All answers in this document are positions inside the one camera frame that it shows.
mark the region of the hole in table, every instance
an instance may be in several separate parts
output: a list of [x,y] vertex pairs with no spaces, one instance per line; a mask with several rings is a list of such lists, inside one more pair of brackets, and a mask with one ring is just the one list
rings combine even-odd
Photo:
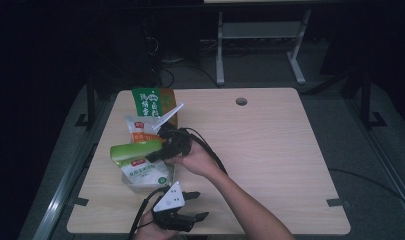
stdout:
[[236,104],[239,106],[245,106],[248,103],[248,100],[246,98],[237,98],[236,99]]

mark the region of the human hand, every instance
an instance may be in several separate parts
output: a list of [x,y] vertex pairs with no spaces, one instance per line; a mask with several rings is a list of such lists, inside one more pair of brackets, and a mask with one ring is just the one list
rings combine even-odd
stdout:
[[197,142],[192,140],[192,147],[186,156],[176,156],[168,160],[168,163],[181,164],[190,172],[206,178],[221,172],[215,160]]
[[151,211],[143,214],[134,238],[135,240],[167,240],[177,235],[178,231],[161,229],[152,221],[153,216]]

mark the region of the forearm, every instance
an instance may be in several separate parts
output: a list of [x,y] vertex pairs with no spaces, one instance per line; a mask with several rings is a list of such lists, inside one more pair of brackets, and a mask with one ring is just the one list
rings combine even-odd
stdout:
[[250,239],[293,239],[286,226],[221,171],[207,176]]

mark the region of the table top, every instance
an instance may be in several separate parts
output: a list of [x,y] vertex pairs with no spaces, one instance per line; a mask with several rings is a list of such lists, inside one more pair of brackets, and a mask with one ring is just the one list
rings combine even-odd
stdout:
[[[338,194],[297,92],[290,88],[175,90],[181,127],[196,129],[224,163],[231,178],[272,211],[293,234],[346,234]],[[236,104],[245,98],[247,104]],[[118,94],[67,229],[73,233],[128,233],[146,194],[134,193],[111,161],[111,146],[128,143],[124,116],[135,115],[131,91]],[[243,234],[220,193],[203,177],[177,165],[183,191],[201,196],[181,214],[209,211],[190,234]]]

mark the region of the red label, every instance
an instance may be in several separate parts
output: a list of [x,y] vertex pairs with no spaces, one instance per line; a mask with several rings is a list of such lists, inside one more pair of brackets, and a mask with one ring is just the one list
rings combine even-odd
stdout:
[[134,126],[136,128],[145,128],[145,124],[143,122],[135,122]]
[[144,160],[144,159],[140,159],[140,160],[133,161],[133,162],[131,162],[131,165],[132,165],[133,167],[135,167],[135,166],[138,166],[138,165],[140,165],[140,164],[142,164],[142,163],[145,163],[145,160]]

